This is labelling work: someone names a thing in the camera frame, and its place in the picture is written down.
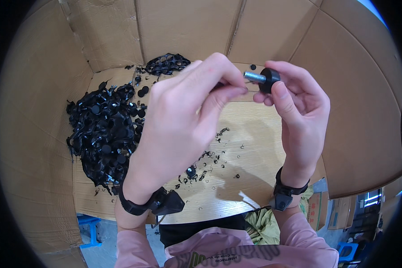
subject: cardboard box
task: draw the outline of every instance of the cardboard box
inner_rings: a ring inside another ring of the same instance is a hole
[[[328,193],[314,193],[308,199],[307,221],[314,231],[320,230],[326,224]]]
[[[331,220],[328,229],[346,229],[353,225],[357,196],[350,196],[333,201]]]
[[[110,197],[107,204],[95,201],[95,193],[74,199],[81,178],[74,177],[66,144],[72,131],[66,100],[80,99],[98,80],[118,73],[128,83],[133,73],[125,65],[167,52],[193,61],[221,52],[236,66],[259,65],[256,71],[270,59],[307,69],[331,100],[322,152],[330,198],[375,190],[402,175],[402,63],[387,28],[357,0],[103,2],[39,0],[16,32],[0,74],[0,183],[21,232],[38,255],[48,255],[48,265],[51,253],[62,266],[82,262],[75,202],[92,214],[113,215]],[[247,141],[247,157],[233,157],[234,167],[223,169],[244,174],[242,183],[219,180],[221,192],[212,195],[244,209],[268,203],[285,157],[279,116],[251,102],[253,94],[225,107],[221,118],[238,129],[234,142]],[[204,211],[217,207],[214,201]]]

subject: threaded bolt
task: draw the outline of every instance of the threaded bolt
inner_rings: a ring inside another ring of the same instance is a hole
[[[252,82],[258,82],[260,84],[263,84],[266,82],[267,77],[264,75],[259,75],[257,73],[254,72],[244,72],[243,73],[243,77],[247,80],[250,80]]]

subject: concrete floor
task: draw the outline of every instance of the concrete floor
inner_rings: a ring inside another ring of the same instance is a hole
[[[324,179],[316,182],[313,185],[314,192],[327,191],[327,184]],[[323,237],[326,243],[337,248],[337,245],[341,241],[346,241],[348,239],[348,232],[343,232],[342,229],[339,230],[328,230],[327,225],[332,214],[333,201],[330,200],[327,206],[327,219],[326,226],[320,229],[317,234]],[[116,238],[117,238],[117,226],[116,222],[111,220],[102,220],[97,223],[97,241],[102,242],[100,247],[90,247],[82,249],[82,254],[84,255],[85,261],[89,268],[103,268],[103,267],[113,267],[116,262]],[[80,234],[82,236],[82,241],[84,243],[89,243],[90,241],[90,228],[88,225],[80,227]],[[160,267],[164,265],[165,254],[164,245],[159,240],[159,230],[158,227],[152,229],[150,225],[146,225],[147,239],[150,243],[150,247],[155,254],[156,259]]]

